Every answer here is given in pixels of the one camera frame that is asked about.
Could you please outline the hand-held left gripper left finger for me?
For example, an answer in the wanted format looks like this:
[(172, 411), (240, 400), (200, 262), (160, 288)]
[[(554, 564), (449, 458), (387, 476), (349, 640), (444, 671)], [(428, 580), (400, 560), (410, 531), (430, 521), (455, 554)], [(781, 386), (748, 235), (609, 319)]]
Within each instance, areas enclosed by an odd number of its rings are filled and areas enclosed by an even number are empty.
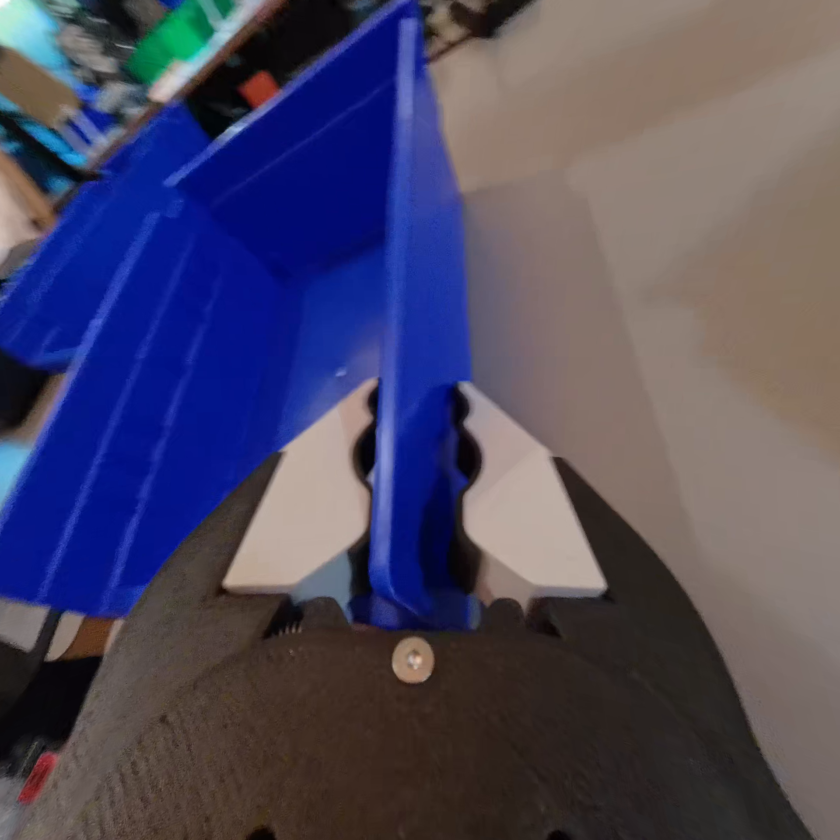
[(349, 592), (350, 552), (370, 524), (353, 451), (370, 425), (365, 380), (292, 439), (224, 577), (226, 592)]

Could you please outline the grey desk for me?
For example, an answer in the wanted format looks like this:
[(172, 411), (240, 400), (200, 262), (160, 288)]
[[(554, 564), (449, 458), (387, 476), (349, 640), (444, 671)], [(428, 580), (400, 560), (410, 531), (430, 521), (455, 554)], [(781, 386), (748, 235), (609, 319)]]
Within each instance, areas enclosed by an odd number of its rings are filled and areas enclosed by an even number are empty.
[(838, 2), (537, 2), (433, 64), (480, 387), (679, 578), (838, 824)]

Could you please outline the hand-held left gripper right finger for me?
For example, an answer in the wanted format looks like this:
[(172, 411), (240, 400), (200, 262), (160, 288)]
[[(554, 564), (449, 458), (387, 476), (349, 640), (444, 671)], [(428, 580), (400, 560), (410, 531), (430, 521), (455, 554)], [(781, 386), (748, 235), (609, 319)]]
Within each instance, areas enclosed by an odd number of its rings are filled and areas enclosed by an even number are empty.
[(479, 599), (597, 598), (606, 578), (540, 441), (470, 382), (464, 429), (478, 447), (461, 520), (478, 550)]

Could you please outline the blue storage bin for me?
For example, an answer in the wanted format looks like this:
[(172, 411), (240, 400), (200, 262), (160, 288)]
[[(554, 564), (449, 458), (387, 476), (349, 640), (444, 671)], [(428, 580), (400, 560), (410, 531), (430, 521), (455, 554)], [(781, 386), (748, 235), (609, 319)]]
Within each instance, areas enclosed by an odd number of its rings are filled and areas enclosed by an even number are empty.
[(198, 523), (378, 382), (381, 627), (467, 629), (452, 571), (464, 228), (416, 2), (391, 2), (165, 182), (2, 501), (2, 597), (126, 616)]

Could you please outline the green storage bin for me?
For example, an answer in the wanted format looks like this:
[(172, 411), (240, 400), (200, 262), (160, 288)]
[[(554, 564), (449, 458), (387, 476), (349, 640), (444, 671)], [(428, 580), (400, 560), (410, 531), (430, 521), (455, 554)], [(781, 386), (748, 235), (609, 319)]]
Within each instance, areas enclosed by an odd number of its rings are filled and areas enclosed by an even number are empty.
[(140, 39), (124, 67), (132, 79), (146, 86), (173, 61), (198, 54), (231, 15), (236, 2), (163, 2), (163, 6), (165, 16)]

